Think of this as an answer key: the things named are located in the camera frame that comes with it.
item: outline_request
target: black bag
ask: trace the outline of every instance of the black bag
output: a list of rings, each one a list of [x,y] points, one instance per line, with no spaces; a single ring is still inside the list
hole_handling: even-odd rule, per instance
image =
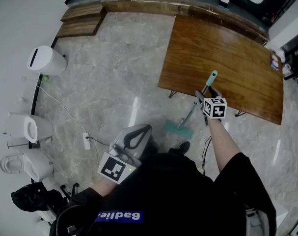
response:
[[[24,211],[49,210],[57,213],[59,208],[67,205],[67,199],[56,191],[47,191],[42,182],[28,184],[11,193],[13,203]]]

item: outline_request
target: wooden step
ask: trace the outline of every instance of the wooden step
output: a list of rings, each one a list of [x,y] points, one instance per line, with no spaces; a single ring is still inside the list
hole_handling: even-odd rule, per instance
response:
[[[70,7],[61,18],[61,21],[69,22],[86,18],[95,18],[105,15],[106,10],[105,8],[103,8],[102,4],[98,2],[93,2],[84,5]]]
[[[94,36],[99,29],[104,17],[95,17],[82,19],[80,21],[71,21],[63,23],[56,38]]]

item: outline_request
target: mop head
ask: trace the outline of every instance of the mop head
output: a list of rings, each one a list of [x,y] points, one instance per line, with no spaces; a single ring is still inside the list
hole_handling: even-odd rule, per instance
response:
[[[192,129],[189,129],[187,127],[182,127],[181,129],[178,129],[178,123],[174,123],[170,120],[166,120],[163,130],[179,135],[187,140],[190,140],[193,137]]]

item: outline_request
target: table leg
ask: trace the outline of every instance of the table leg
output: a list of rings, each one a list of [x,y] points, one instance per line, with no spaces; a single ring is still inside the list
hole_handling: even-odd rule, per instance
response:
[[[172,91],[170,92],[170,94],[169,94],[168,98],[171,98],[171,97],[173,97],[175,93],[177,93],[177,91],[173,91],[173,90],[172,90]]]
[[[242,111],[239,110],[238,113],[235,115],[235,117],[239,117],[239,116],[242,116],[242,115],[244,115],[244,114],[246,114],[246,112],[243,112],[243,113],[242,113]]]

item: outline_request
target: white trash bin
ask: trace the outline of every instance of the white trash bin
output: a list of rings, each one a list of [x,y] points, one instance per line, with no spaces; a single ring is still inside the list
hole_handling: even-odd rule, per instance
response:
[[[27,61],[29,70],[43,75],[61,75],[65,71],[66,66],[66,59],[46,45],[34,48]]]

